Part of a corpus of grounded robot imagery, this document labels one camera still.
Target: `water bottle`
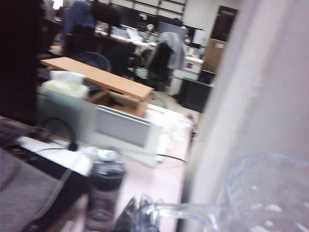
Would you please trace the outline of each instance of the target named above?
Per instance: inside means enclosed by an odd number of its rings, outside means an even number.
[[[89,200],[85,232],[112,229],[119,188],[126,173],[115,151],[100,150],[89,177]]]

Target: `clear plastic container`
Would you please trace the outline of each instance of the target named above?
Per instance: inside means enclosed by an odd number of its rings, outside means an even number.
[[[197,220],[204,232],[309,232],[309,162],[278,154],[242,157],[231,165],[219,202],[150,205],[135,214],[131,231],[158,228],[152,215],[159,215]]]

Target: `white wall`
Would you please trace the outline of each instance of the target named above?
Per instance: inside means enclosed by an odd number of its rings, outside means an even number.
[[[185,25],[201,28],[210,37],[219,6],[241,9],[242,0],[189,0],[183,21]]]
[[[189,203],[214,203],[239,156],[309,160],[308,1],[246,1],[242,10],[191,152]]]

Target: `floor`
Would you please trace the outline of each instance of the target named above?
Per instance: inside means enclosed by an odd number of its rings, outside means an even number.
[[[173,97],[168,95],[168,92],[154,92],[154,99],[150,100],[149,103],[161,107],[164,107],[165,105],[165,108],[183,115],[191,114],[194,123],[198,123],[201,116],[200,112],[190,110],[179,105]]]

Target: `cardboard box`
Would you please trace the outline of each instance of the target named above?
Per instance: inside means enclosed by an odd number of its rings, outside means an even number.
[[[209,39],[203,64],[204,70],[214,73],[217,72],[222,58],[222,54],[226,46],[227,42]]]

